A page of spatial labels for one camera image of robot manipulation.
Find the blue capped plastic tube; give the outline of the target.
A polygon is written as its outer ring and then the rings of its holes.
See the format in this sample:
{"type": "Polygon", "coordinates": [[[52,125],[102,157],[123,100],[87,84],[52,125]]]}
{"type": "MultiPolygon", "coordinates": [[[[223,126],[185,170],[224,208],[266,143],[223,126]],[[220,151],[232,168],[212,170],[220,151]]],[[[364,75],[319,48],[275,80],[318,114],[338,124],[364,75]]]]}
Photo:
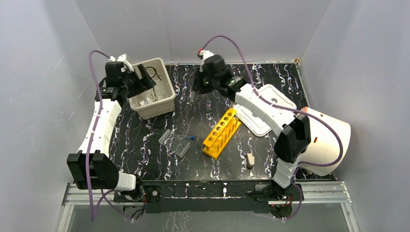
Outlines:
{"type": "Polygon", "coordinates": [[[195,97],[196,97],[196,92],[195,92],[195,91],[192,91],[192,92],[190,93],[190,102],[193,102],[193,101],[195,100],[195,97]]]}

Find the white bin lid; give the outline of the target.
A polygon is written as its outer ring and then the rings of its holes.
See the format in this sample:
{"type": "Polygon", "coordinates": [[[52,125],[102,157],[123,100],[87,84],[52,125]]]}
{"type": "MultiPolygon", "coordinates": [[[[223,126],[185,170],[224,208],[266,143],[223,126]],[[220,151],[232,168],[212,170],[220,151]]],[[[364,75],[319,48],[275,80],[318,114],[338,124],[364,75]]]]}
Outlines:
{"type": "Polygon", "coordinates": [[[250,110],[251,116],[261,119],[275,135],[279,135],[284,124],[294,119],[296,105],[273,85],[264,85],[255,94],[251,84],[240,88],[235,95],[235,103],[250,110]]]}

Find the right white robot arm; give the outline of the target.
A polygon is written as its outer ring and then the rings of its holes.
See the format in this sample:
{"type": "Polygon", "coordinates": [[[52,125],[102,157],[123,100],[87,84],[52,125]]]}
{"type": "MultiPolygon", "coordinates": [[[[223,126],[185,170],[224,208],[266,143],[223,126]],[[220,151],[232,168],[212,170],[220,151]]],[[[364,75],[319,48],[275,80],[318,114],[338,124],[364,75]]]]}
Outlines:
{"type": "Polygon", "coordinates": [[[202,62],[195,74],[193,92],[207,94],[218,91],[254,113],[278,136],[274,146],[278,157],[273,176],[276,184],[272,193],[276,199],[285,200],[292,192],[290,185],[294,181],[300,155],[311,142],[308,116],[266,99],[248,78],[234,75],[220,55],[201,50],[198,56],[202,62]]]}

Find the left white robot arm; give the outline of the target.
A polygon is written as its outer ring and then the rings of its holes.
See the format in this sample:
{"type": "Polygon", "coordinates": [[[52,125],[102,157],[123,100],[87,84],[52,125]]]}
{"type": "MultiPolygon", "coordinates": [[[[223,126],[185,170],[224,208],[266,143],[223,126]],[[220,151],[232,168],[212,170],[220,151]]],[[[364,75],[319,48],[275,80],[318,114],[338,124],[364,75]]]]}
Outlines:
{"type": "Polygon", "coordinates": [[[78,151],[69,154],[67,164],[79,189],[126,191],[132,201],[143,198],[145,189],[134,174],[118,169],[110,160],[111,136],[127,99],[153,89],[155,82],[142,64],[135,68],[124,61],[109,61],[106,77],[97,83],[94,113],[78,151]]]}

